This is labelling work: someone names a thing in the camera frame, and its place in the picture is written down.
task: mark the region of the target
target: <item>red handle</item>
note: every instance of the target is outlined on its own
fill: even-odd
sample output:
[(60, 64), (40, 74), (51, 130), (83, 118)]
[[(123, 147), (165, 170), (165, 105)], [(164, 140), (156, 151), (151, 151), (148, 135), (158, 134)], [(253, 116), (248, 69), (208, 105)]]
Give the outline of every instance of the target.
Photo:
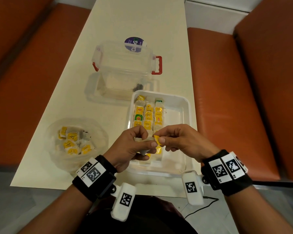
[(156, 56), (156, 58), (158, 58), (158, 72), (155, 72), (154, 70), (152, 70), (152, 74), (162, 74), (163, 73), (163, 65), (162, 65), (162, 57), (161, 56)]
[(98, 67), (96, 67), (96, 64), (95, 64), (94, 62), (92, 63), (92, 65), (93, 65), (93, 67), (94, 67), (95, 71), (99, 71), (99, 68), (98, 68)]

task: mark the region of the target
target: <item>clear plastic container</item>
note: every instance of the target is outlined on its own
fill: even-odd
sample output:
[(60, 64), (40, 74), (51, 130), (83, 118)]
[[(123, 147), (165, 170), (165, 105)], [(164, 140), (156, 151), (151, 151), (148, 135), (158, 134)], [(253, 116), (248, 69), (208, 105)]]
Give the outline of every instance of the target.
[[(186, 98), (172, 94), (138, 90), (132, 95), (128, 128), (133, 126), (134, 107), (138, 95), (164, 99), (166, 111), (166, 113), (164, 113), (164, 126), (181, 123), (191, 126), (191, 106)], [(138, 160), (131, 160), (127, 171), (164, 177), (181, 177), (184, 172), (192, 170), (200, 174), (200, 169), (201, 165), (196, 160), (186, 156), (180, 150), (167, 152), (165, 149), (162, 149), (162, 157), (160, 160), (151, 161), (151, 164), (141, 164)]]
[[(155, 72), (156, 58), (158, 72)], [(114, 41), (96, 47), (92, 64), (100, 73), (97, 90), (115, 99), (130, 100), (133, 92), (146, 89), (152, 74), (162, 73), (162, 58), (154, 55), (152, 49)]]
[[(92, 142), (95, 149), (89, 153), (82, 155), (70, 155), (66, 152), (59, 150), (59, 144), (65, 140), (58, 138), (58, 131), (62, 126), (72, 126), (81, 128), (88, 132), (88, 140)], [(55, 165), (76, 176), (75, 172), (85, 164), (90, 157), (97, 157), (104, 154), (108, 149), (108, 135), (102, 127), (93, 119), (90, 118), (63, 118), (51, 124), (45, 133), (45, 148), (50, 154), (51, 160)]]

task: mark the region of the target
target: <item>fingernail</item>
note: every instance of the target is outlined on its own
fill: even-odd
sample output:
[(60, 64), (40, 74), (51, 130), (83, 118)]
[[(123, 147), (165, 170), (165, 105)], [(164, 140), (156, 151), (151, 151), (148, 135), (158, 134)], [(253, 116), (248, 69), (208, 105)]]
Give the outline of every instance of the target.
[(156, 148), (156, 147), (157, 147), (157, 143), (154, 141), (154, 142), (151, 143), (151, 146), (152, 146), (153, 148)]
[(160, 145), (165, 144), (165, 138), (163, 137), (158, 138), (158, 141), (160, 142)]

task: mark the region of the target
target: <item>plastic bag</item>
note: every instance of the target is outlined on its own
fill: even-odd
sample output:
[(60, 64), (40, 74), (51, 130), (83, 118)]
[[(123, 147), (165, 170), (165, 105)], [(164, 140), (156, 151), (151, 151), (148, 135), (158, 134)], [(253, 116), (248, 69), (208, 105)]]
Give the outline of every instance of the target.
[[(73, 126), (84, 130), (87, 139), (92, 142), (95, 149), (87, 154), (67, 154), (61, 145), (65, 140), (58, 138), (58, 131), (62, 126)], [(108, 149), (108, 135), (97, 121), (89, 118), (63, 118), (51, 124), (45, 134), (45, 148), (50, 154), (55, 165), (69, 173), (75, 173), (90, 157), (97, 157), (104, 154)]]

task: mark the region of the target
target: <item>white wall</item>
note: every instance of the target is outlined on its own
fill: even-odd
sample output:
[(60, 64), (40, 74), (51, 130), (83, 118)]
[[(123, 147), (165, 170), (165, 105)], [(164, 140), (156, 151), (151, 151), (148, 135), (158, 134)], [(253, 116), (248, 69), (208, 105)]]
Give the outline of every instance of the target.
[(261, 0), (192, 0), (239, 11), (251, 12)]
[(232, 34), (234, 27), (248, 13), (186, 1), (187, 28), (201, 28)]
[(92, 9), (96, 0), (55, 0), (59, 3), (69, 4), (73, 6), (83, 7), (87, 9)]

